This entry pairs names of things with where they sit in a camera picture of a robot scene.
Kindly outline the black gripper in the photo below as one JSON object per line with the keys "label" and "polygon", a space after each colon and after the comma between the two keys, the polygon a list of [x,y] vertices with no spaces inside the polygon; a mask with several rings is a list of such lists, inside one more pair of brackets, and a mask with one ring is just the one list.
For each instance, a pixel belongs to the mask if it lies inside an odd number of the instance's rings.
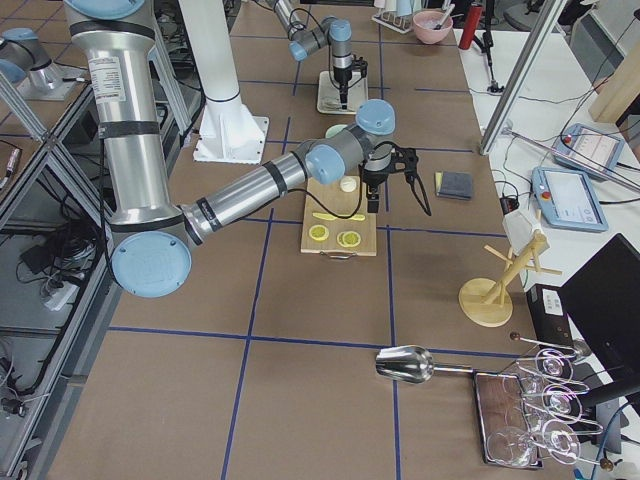
{"label": "black gripper", "polygon": [[366,185],[367,212],[377,214],[379,212],[379,187],[387,181],[389,173],[385,170],[371,171],[365,169],[362,173],[362,181]]}
{"label": "black gripper", "polygon": [[350,68],[334,68],[334,80],[338,85],[339,100],[342,103],[342,109],[348,109],[348,90],[349,82],[352,79],[352,71]]}

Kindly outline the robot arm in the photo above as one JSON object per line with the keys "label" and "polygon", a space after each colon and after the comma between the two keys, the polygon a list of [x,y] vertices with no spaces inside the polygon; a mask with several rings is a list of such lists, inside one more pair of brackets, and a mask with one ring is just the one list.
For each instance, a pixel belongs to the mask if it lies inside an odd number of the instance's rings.
{"label": "robot arm", "polygon": [[65,5],[72,41],[88,60],[115,193],[110,266],[116,281],[141,297],[178,289],[190,272],[192,248],[207,235],[308,179],[330,184],[359,165],[369,166],[395,130],[393,107],[371,99],[335,136],[263,162],[260,144],[267,119],[253,116],[242,102],[221,3],[184,1],[180,8],[206,98],[200,147],[207,159],[253,165],[222,190],[185,206],[170,198],[156,117],[149,66],[156,38],[152,3]]}
{"label": "robot arm", "polygon": [[329,48],[328,70],[319,77],[318,110],[324,113],[348,112],[349,89],[356,69],[349,21],[328,16],[318,22],[315,28],[308,29],[289,1],[267,1],[267,5],[283,26],[289,39],[289,51],[297,62],[302,62],[325,47]]}

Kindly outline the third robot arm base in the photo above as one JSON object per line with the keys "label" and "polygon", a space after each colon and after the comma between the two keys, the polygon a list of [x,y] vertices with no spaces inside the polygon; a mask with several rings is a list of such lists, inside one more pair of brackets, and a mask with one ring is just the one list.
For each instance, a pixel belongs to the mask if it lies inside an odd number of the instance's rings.
{"label": "third robot arm base", "polygon": [[63,101],[73,88],[65,70],[55,64],[30,28],[1,33],[1,73],[27,100]]}

